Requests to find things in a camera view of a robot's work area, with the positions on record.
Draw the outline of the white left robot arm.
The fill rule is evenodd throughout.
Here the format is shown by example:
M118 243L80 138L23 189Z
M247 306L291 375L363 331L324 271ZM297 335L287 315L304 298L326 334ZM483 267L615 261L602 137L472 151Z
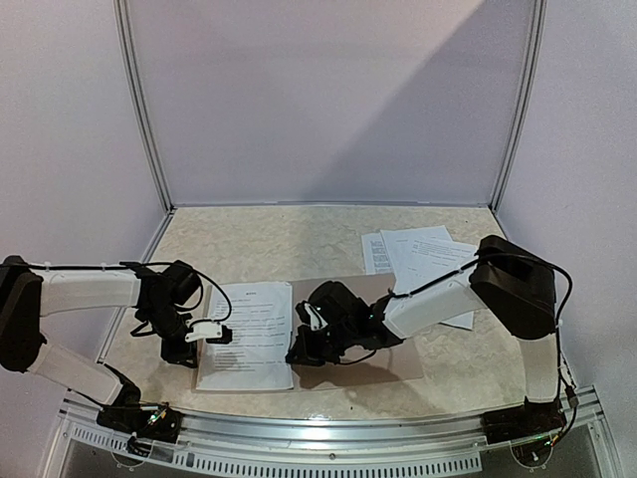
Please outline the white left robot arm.
M51 343L40 322L71 311L133 308L140 322L135 332L159 336L164 361L195 368L197 345L186 340L190 315L185 304L201 290L197 273L182 261L51 266L9 256L1 265L1 366L38 374L109 405L110 417L125 431L140 431L148 413L123 393L124 377Z

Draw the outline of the printed white top sheet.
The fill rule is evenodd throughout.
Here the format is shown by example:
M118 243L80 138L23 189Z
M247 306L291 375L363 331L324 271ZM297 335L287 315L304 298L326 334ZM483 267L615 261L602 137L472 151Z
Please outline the printed white top sheet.
M261 392L294 386L285 356L293 333L293 286L288 282L237 283L215 292L208 308L232 332L227 345L203 344L198 392Z

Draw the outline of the aluminium front rail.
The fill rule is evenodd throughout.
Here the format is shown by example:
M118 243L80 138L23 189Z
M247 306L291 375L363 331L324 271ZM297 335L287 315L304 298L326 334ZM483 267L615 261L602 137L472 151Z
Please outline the aluminium front rail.
M618 477L593 387L578 393L566 437L546 456L538 438L490 442L485 408L418 418L332 420L189 413L177 444L137 457L126 436L70 402L48 477Z

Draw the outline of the pink paper folder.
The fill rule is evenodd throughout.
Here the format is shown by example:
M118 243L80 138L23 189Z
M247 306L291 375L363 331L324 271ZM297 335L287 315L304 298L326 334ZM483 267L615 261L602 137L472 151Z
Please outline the pink paper folder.
M422 377L413 341L394 337L373 310L392 283L380 275L232 284L230 305L213 294L208 311L230 317L233 341L204 344L195 390L325 390Z

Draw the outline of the white paper stack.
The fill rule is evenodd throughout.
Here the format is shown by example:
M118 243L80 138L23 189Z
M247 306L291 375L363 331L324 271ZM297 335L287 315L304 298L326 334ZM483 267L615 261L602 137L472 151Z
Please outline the white paper stack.
M443 323L470 330L474 313L485 308L469 287L477 247L454 241L446 227L381 230L361 236L365 272L394 276L392 298L383 315L401 339Z

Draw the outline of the aluminium frame left post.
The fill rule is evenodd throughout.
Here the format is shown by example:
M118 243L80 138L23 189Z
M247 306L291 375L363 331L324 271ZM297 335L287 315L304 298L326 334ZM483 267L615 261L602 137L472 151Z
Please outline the aluminium frame left post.
M139 61L134 45L129 2L124 0L114 0L113 9L124 72L140 134L142 148L144 150L159 202L166 213L171 213L174 209L174 204L169 191L164 167L161 163L158 146L154 137L154 131L149 116L149 109L144 94Z

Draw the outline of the aluminium frame post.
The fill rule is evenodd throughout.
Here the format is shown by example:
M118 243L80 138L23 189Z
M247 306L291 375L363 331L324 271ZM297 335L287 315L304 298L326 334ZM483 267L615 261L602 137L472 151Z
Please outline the aluminium frame post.
M515 157L523 134L524 124L531 100L532 86L537 70L546 6L547 2L545 0L536 0L532 2L529 31L523 57L523 67L516 97L514 116L509 130L502 163L492 191L491 200L489 202L489 209L494 215L498 214L498 211L504 201L509 177L513 170Z
M144 150L159 202L166 213L171 213L174 209L174 204L169 191L164 167L161 163L158 146L154 137L154 131L149 116L149 109L144 94L139 61L134 45L129 2L124 0L114 0L113 9L124 72L140 134L142 148Z

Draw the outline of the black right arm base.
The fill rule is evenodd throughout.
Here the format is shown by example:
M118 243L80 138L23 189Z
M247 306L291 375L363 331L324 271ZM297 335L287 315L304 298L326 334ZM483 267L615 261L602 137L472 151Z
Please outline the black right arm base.
M554 446L570 431L576 419L578 396L570 387L566 391L567 402L572 412L569 421L566 420L559 398L546 403L534 403L526 398L522 405L488 411L481 415L480 423L487 442L495 444L543 437L557 431L556 436L547 442L547 446Z

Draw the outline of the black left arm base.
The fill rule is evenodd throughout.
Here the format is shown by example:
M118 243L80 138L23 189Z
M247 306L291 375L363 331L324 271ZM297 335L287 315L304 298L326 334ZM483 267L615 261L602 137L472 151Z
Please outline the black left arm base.
M97 424L137 438L176 443L184 414L165 403L142 404L136 395L104 405Z

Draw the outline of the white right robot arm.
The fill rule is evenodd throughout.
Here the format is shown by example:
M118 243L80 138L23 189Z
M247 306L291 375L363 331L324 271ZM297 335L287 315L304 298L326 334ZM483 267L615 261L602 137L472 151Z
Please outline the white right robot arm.
M496 235L473 259L408 292L388 291L373 303L339 281L326 281L296 304L301 321L286 355L291 365L340 364L355 347L371 353L401 345L426 328L466 313L490 311L519 344L526 404L515 426L535 434L551 421L559 393L558 317L566 298L556 292L561 267Z

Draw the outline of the aluminium frame right post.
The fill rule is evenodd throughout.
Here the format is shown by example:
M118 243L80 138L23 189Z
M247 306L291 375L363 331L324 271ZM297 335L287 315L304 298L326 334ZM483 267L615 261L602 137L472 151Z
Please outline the aluminium frame right post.
M504 201L509 177L513 170L515 157L523 134L524 124L531 100L532 86L537 70L546 6L547 2L545 0L536 0L532 2L529 31L523 57L523 67L516 97L514 116L509 130L502 163L492 191L491 200L489 202L489 209L494 215L498 214L498 211Z

